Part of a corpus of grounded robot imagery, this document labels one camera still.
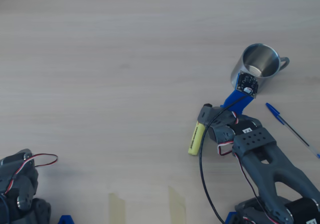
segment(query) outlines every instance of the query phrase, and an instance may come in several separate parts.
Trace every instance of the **yellow battery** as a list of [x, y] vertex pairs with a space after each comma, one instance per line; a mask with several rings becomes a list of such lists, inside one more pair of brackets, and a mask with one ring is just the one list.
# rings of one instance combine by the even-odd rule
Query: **yellow battery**
[[206, 129], [206, 127], [203, 124], [201, 124], [199, 122], [196, 123], [195, 129], [193, 132], [193, 136], [191, 139], [191, 143], [189, 146], [189, 151], [188, 151], [189, 154], [191, 154], [191, 155], [198, 154], [200, 144], [201, 144], [201, 139], [202, 139], [202, 136], [204, 134], [205, 129]]

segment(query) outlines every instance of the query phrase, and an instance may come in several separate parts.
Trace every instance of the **mug handle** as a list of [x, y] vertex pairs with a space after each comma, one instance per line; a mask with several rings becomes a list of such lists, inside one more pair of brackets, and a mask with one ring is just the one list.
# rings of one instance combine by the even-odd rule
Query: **mug handle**
[[284, 64], [281, 65], [280, 70], [283, 70], [290, 63], [290, 60], [288, 57], [282, 57], [282, 58], [280, 58], [280, 61], [284, 62]]

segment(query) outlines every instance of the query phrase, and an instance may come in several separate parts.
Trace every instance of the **label sticker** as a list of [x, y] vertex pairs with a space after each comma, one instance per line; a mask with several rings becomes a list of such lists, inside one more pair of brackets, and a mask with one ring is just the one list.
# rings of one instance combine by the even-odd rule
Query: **label sticker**
[[246, 128], [246, 129], [243, 129], [242, 130], [244, 133], [248, 133], [248, 132], [252, 132], [252, 129], [251, 128]]
[[317, 221], [315, 219], [312, 219], [312, 220], [306, 222], [306, 224], [317, 224]]

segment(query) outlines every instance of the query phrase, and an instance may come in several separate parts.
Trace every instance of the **red white black wire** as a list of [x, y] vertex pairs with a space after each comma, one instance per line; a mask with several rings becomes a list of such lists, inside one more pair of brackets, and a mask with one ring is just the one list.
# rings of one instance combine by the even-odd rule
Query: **red white black wire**
[[233, 116], [235, 117], [235, 124], [238, 124], [239, 119], [237, 118], [236, 112], [232, 111]]
[[243, 217], [243, 220], [245, 220], [247, 222], [250, 222], [252, 224], [256, 224], [254, 221], [251, 221], [249, 218], [246, 218], [246, 217]]
[[[238, 117], [237, 117], [236, 112], [232, 111], [232, 114], [233, 114], [233, 116], [235, 117], [235, 124], [238, 124], [239, 119], [238, 119]], [[225, 156], [225, 155], [231, 153], [232, 150], [229, 150], [229, 151], [226, 151], [226, 152], [222, 152], [221, 147], [222, 147], [222, 146], [229, 145], [229, 144], [233, 144], [233, 143], [234, 143], [233, 141], [228, 141], [228, 142], [224, 142], [224, 143], [219, 143], [218, 146], [217, 146], [218, 154], [219, 154], [220, 156]]]
[[231, 153], [232, 150], [229, 150], [229, 151], [226, 151], [226, 152], [222, 153], [221, 147], [222, 147], [222, 146], [229, 145], [229, 144], [233, 144], [233, 143], [234, 143], [233, 141], [229, 141], [229, 142], [225, 142], [225, 143], [219, 143], [218, 146], [217, 146], [217, 148], [218, 148], [218, 154], [219, 154], [220, 156], [225, 156], [225, 155]]
[[255, 197], [256, 201], [259, 203], [259, 205], [260, 205], [261, 209], [263, 210], [264, 214], [266, 215], [266, 217], [267, 217], [272, 223], [274, 223], [274, 224], [279, 224], [278, 222], [276, 222], [275, 220], [273, 220], [271, 217], [269, 217], [269, 215], [267, 214], [265, 208], [263, 207], [263, 205], [262, 205], [261, 202], [259, 201], [259, 198], [258, 198], [258, 196], [256, 195], [256, 192], [255, 192], [252, 184], [250, 183], [248, 177], [247, 177], [246, 174], [245, 174], [244, 168], [242, 167], [242, 164], [241, 164], [241, 162], [240, 162], [240, 159], [239, 159], [237, 153], [234, 153], [234, 155], [235, 155], [236, 159], [238, 160], [238, 163], [239, 163], [239, 166], [240, 166], [240, 170], [241, 170], [241, 172], [242, 172], [242, 175], [244, 176], [244, 178], [246, 179], [246, 182], [247, 182], [247, 183], [249, 184], [249, 186], [251, 187], [251, 189], [252, 189], [252, 191], [253, 191], [253, 194], [254, 194], [254, 197]]
[[24, 168], [24, 166], [31, 160], [35, 159], [36, 157], [39, 157], [39, 156], [53, 156], [55, 157], [55, 160], [51, 163], [47, 163], [47, 164], [42, 164], [42, 165], [37, 165], [35, 166], [35, 168], [38, 168], [38, 167], [45, 167], [45, 166], [50, 166], [50, 165], [53, 165], [55, 164], [57, 161], [58, 161], [58, 156], [56, 154], [48, 154], [48, 153], [40, 153], [40, 154], [36, 154], [36, 155], [33, 155], [32, 157], [29, 157], [27, 158], [22, 164], [21, 166], [15, 171], [15, 173], [13, 174], [12, 178], [11, 178], [11, 181], [5, 191], [5, 195], [11, 190], [11, 188], [13, 187], [14, 185], [14, 180], [17, 176], [17, 174]]

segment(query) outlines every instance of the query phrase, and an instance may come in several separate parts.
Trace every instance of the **circuit board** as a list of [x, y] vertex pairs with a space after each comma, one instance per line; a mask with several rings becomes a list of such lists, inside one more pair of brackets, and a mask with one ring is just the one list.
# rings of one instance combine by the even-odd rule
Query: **circuit board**
[[245, 93], [252, 98], [256, 98], [256, 93], [258, 91], [258, 82], [253, 75], [240, 71], [236, 86], [237, 87], [235, 89], [237, 91]]

